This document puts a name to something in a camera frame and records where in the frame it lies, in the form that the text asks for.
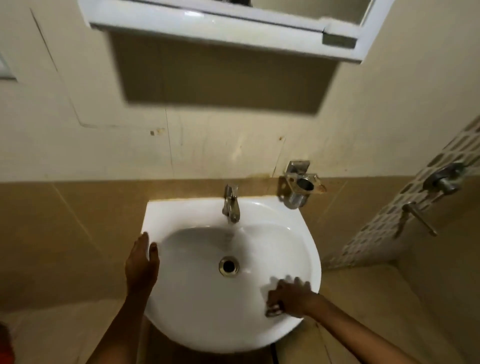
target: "forearm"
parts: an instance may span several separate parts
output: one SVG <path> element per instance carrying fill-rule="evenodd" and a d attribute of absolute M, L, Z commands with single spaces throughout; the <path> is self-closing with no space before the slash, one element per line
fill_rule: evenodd
<path fill-rule="evenodd" d="M 375 334 L 321 295 L 316 295 L 311 300 L 306 315 L 319 322 L 362 363 L 417 363 L 397 346 Z"/>
<path fill-rule="evenodd" d="M 125 299 L 87 364 L 134 364 L 148 292 Z"/>

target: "person's left arm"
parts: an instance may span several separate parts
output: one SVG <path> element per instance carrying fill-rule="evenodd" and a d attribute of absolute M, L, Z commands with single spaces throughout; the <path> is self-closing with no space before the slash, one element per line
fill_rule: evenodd
<path fill-rule="evenodd" d="M 148 297 L 158 275 L 158 250 L 152 243 L 149 249 L 150 260 L 146 257 L 148 234 L 143 233 L 134 243 L 125 263 L 127 277 L 127 297 L 97 345 L 87 364 L 135 364 L 140 325 Z"/>

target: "sink basin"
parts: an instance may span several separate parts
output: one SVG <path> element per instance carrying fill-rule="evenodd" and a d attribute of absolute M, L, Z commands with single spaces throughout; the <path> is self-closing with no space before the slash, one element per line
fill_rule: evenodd
<path fill-rule="evenodd" d="M 274 196 L 238 202 L 237 224 L 222 215 L 220 198 L 153 201 L 146 208 L 142 231 L 158 243 L 160 268 L 145 315 L 194 350 L 269 345 L 301 319 L 265 317 L 268 291 L 294 277 L 320 288 L 320 259 L 300 212 Z"/>

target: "sink drain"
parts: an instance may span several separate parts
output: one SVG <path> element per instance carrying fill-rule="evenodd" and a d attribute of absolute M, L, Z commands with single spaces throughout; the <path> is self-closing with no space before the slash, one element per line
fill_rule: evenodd
<path fill-rule="evenodd" d="M 239 272 L 239 261 L 233 256 L 226 256 L 218 263 L 218 270 L 224 277 L 234 277 Z"/>

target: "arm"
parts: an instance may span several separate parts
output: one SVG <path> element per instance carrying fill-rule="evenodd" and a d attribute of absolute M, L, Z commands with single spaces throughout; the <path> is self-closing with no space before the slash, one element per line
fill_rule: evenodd
<path fill-rule="evenodd" d="M 156 282 L 159 265 L 156 244 L 150 245 L 150 260 L 146 258 L 147 248 L 148 234 L 144 232 L 134 243 L 125 263 L 125 302 L 87 364 L 135 364 L 140 324 L 148 297 Z"/>
<path fill-rule="evenodd" d="M 290 284 L 283 280 L 268 293 L 267 305 L 295 317 L 309 316 L 320 323 L 357 359 L 365 364 L 417 364 L 400 348 L 377 335 L 354 318 L 311 291 L 309 283 L 298 278 Z"/>

